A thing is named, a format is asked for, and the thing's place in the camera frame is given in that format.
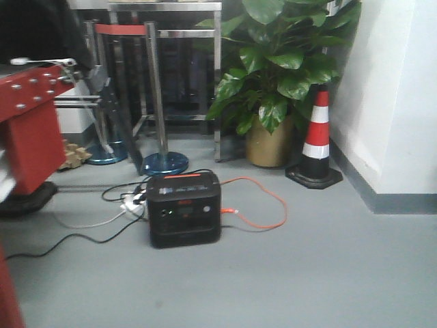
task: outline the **blue base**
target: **blue base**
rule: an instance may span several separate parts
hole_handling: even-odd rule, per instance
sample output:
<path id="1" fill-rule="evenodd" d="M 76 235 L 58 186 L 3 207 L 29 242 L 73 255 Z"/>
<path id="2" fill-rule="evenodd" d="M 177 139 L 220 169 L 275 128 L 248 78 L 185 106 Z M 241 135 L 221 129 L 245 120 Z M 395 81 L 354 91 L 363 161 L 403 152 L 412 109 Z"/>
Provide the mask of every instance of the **blue base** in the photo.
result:
<path id="1" fill-rule="evenodd" d="M 114 164 L 128 158 L 128 152 L 121 141 L 110 142 L 109 145 L 114 149 L 114 156 L 105 152 L 101 145 L 94 145 L 87 149 L 92 154 L 86 163 L 92 165 Z"/>
<path id="2" fill-rule="evenodd" d="M 159 153 L 147 156 L 144 159 L 144 174 L 178 174 L 188 167 L 188 158 L 179 152 L 168 152 L 166 156 Z"/>

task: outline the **orange cable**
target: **orange cable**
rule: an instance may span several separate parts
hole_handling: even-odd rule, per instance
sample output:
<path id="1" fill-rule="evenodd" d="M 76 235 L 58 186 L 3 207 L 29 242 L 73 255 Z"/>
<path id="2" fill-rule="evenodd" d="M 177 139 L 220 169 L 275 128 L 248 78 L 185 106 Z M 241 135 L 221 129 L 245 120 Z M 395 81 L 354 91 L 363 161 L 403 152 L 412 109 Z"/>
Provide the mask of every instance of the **orange cable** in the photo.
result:
<path id="1" fill-rule="evenodd" d="M 223 181 L 221 183 L 221 185 L 226 185 L 227 183 L 231 183 L 231 182 L 237 181 L 237 180 L 249 180 L 249 181 L 252 181 L 262 191 L 264 191 L 265 193 L 267 193 L 267 194 L 273 196 L 274 198 L 276 198 L 277 200 L 279 200 L 282 203 L 283 207 L 284 207 L 284 218 L 283 218 L 283 220 L 281 222 L 276 223 L 276 224 L 272 224 L 272 225 L 260 225 L 260 224 L 256 224 L 256 223 L 253 223 L 253 222 L 249 221 L 243 214 L 240 214 L 237 210 L 234 210 L 232 208 L 223 208 L 222 211 L 221 211 L 222 213 L 233 213 L 233 214 L 236 214 L 241 220 L 243 220 L 244 222 L 246 222 L 250 226 L 252 226 L 254 228 L 258 228 L 258 229 L 274 229 L 274 228 L 277 228 L 279 226 L 282 226 L 287 221 L 287 216 L 288 216 L 287 212 L 288 212 L 288 209 L 287 209 L 287 203 L 285 202 L 285 200 L 280 198 L 278 195 L 276 195 L 272 191 L 267 190 L 261 183 L 259 183 L 255 179 L 249 178 L 248 176 L 239 176 L 239 177 L 234 178 L 234 179 L 229 179 L 229 180 Z"/>

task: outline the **black cable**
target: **black cable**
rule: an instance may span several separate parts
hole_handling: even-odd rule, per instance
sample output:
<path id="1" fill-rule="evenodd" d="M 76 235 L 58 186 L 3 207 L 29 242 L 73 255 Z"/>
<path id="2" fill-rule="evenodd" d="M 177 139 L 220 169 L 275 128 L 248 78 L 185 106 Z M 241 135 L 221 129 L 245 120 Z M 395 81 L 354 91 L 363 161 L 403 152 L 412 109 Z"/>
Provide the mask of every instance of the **black cable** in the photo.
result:
<path id="1" fill-rule="evenodd" d="M 5 260 L 8 261 L 8 260 L 11 260 L 12 258 L 42 258 L 43 256 L 51 253 L 56 247 L 58 247 L 64 241 L 66 241 L 67 239 L 72 238 L 72 237 L 84 238 L 84 239 L 87 239 L 88 241 L 91 241 L 91 242 L 96 243 L 96 244 L 105 244 L 105 243 L 108 243 L 109 241 L 112 241 L 114 238 L 118 237 L 124 230 L 129 228 L 132 224 L 140 221 L 143 218 L 143 216 L 144 216 L 144 209 L 143 209 L 143 212 L 134 221 L 129 222 L 119 232 L 117 232 L 116 234 L 114 234 L 113 236 L 111 236 L 107 239 L 104 239 L 103 241 L 99 241 L 98 239 L 94 239 L 90 236 L 87 236 L 86 234 L 69 234 L 69 235 L 63 237 L 60 241 L 58 241 L 56 244 L 54 244 L 50 249 L 48 249 L 44 253 L 41 253 L 41 254 L 17 253 L 17 254 L 12 254 L 12 255 L 6 256 Z"/>
<path id="2" fill-rule="evenodd" d="M 145 181 L 143 180 L 143 181 L 139 181 L 139 182 L 129 182 L 129 183 L 124 183 L 124 184 L 118 184 L 118 185 L 116 185 L 116 186 L 113 186 L 113 187 L 108 188 L 108 189 L 106 189 L 105 191 L 103 191 L 103 192 L 102 192 L 102 195 L 100 195 L 100 197 L 101 197 L 104 201 L 106 201 L 106 202 L 119 202 L 119 201 L 122 201 L 122 200 L 123 200 L 122 195 L 123 195 L 123 194 L 128 194 L 128 193 L 122 193 L 122 194 L 120 195 L 119 198 L 106 198 L 105 195 L 106 195 L 108 192 L 112 191 L 112 190 L 115 190 L 115 189 L 118 189 L 118 188 L 122 188 L 122 187 L 127 187 L 127 186 L 141 185 L 141 184 L 143 184 L 144 182 L 145 182 Z"/>
<path id="3" fill-rule="evenodd" d="M 195 169 L 194 171 L 185 172 L 184 174 L 193 174 L 193 173 L 197 173 L 197 172 L 210 172 L 210 173 L 213 173 L 213 171 L 211 169 Z"/>

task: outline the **black base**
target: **black base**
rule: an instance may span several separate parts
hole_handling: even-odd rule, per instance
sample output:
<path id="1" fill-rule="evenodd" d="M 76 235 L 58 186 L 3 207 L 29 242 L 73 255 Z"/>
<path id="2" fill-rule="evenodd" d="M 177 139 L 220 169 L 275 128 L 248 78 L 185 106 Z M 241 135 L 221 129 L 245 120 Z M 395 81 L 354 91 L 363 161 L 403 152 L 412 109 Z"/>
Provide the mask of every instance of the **black base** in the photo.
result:
<path id="1" fill-rule="evenodd" d="M 10 195 L 0 203 L 0 217 L 20 217 L 36 212 L 57 193 L 57 186 L 53 182 L 43 182 L 30 195 Z"/>
<path id="2" fill-rule="evenodd" d="M 302 175 L 299 165 L 287 168 L 285 170 L 285 176 L 310 189 L 325 189 L 343 180 L 341 172 L 331 168 L 329 169 L 328 175 L 325 178 L 309 178 Z"/>

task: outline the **gold plant pot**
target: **gold plant pot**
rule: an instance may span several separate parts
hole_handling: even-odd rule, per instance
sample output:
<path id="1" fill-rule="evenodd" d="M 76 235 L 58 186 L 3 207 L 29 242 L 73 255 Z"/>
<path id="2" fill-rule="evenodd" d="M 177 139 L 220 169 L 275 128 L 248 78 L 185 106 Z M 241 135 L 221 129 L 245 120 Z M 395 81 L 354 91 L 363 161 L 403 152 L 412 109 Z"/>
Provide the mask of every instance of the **gold plant pot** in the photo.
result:
<path id="1" fill-rule="evenodd" d="M 293 121 L 290 115 L 270 134 L 258 119 L 246 134 L 246 158 L 261 167 L 280 167 L 292 153 Z"/>

